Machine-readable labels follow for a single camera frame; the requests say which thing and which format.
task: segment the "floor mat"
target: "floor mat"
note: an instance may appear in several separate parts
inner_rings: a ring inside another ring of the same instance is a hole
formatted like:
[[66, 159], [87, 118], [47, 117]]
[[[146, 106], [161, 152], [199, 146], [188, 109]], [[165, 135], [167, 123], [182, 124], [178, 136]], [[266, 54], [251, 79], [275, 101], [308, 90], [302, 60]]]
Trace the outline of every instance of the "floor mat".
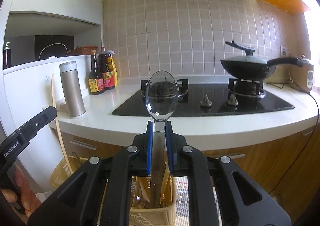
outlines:
[[[189, 226], [188, 178], [185, 176], [185, 177], [176, 177], [175, 179], [177, 183], [176, 226]], [[213, 188], [213, 192], [214, 192], [214, 197], [215, 197], [217, 211], [218, 211], [219, 225], [222, 226], [217, 194], [214, 188]]]

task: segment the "white countertop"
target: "white countertop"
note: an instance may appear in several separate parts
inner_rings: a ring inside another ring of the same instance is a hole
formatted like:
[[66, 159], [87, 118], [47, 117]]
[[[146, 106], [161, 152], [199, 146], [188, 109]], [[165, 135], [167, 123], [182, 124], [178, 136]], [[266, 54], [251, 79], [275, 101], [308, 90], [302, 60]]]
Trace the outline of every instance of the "white countertop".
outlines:
[[[103, 94], [84, 97], [83, 117], [70, 119], [68, 113], [58, 113], [61, 131], [109, 144], [130, 145], [135, 135], [145, 133], [151, 118], [113, 116], [112, 111], [139, 89], [140, 85], [119, 85]], [[318, 111], [309, 95], [289, 87], [264, 85], [264, 89], [295, 108], [259, 114], [170, 118], [173, 131], [199, 150], [215, 150], [272, 141], [315, 125]], [[311, 94], [320, 106], [319, 93]]]

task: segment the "electrical outlet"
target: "electrical outlet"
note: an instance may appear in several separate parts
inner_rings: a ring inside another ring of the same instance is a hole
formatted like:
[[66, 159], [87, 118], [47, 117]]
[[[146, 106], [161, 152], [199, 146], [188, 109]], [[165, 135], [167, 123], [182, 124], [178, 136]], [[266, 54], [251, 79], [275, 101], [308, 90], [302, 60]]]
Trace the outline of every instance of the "electrical outlet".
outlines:
[[284, 46], [280, 46], [280, 52], [281, 52], [281, 57], [290, 57], [291, 56], [291, 51]]

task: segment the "drawer handle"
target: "drawer handle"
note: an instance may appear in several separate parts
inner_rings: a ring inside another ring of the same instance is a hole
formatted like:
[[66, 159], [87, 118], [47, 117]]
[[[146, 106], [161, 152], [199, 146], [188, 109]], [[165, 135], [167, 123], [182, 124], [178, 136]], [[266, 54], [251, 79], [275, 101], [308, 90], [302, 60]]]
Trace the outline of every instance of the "drawer handle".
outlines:
[[77, 140], [70, 140], [70, 143], [77, 145], [77, 146], [80, 146], [80, 147], [83, 147], [83, 148], [86, 148], [86, 149], [93, 150], [93, 151], [95, 151], [97, 149], [97, 147], [95, 145], [83, 143], [83, 142], [80, 142]]
[[303, 136], [310, 135], [312, 132], [313, 132], [313, 130], [311, 130], [311, 131], [309, 131], [309, 132], [306, 132], [305, 134], [303, 134]]
[[245, 153], [242, 154], [234, 154], [234, 155], [227, 155], [226, 156], [230, 157], [231, 159], [237, 159], [237, 158], [243, 158], [245, 156]]

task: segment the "soy sauce bottle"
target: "soy sauce bottle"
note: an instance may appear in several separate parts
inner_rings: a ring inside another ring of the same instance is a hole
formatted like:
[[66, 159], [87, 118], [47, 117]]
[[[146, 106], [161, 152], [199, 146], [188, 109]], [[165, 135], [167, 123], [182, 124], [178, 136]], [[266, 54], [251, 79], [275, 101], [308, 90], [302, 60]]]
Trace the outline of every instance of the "soy sauce bottle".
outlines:
[[9, 47], [10, 42], [6, 43], [6, 46], [3, 51], [3, 69], [11, 68], [11, 49]]
[[111, 55], [105, 51], [105, 47], [101, 47], [101, 51], [102, 53], [99, 54], [99, 61], [100, 71], [103, 75], [103, 85], [105, 90], [110, 90], [116, 87], [112, 66], [108, 64]]
[[103, 74], [98, 68], [95, 49], [91, 50], [91, 71], [88, 81], [91, 94], [98, 95], [104, 92]]

